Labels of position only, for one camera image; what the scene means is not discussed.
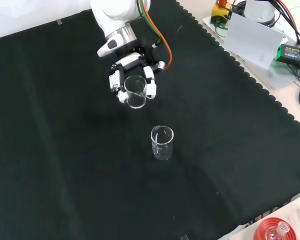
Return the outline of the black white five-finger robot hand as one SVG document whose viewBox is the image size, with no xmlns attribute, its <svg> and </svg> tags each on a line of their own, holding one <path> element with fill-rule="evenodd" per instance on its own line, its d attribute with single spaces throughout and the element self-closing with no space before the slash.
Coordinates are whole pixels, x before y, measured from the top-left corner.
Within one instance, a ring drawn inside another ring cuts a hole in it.
<svg viewBox="0 0 300 240">
<path fill-rule="evenodd" d="M 154 99 L 157 94 L 155 74 L 162 72 L 166 67 L 164 61 L 156 60 L 153 50 L 157 43 L 151 47 L 143 46 L 135 36 L 131 39 L 122 33 L 111 33 L 106 37 L 106 43 L 97 51 L 99 57 L 115 53 L 120 59 L 111 65 L 109 70 L 110 90 L 115 93 L 121 103 L 126 103 L 128 93 L 124 87 L 125 74 L 137 67 L 142 68 L 142 77 L 146 81 L 145 93 L 148 99 Z"/>
</svg>

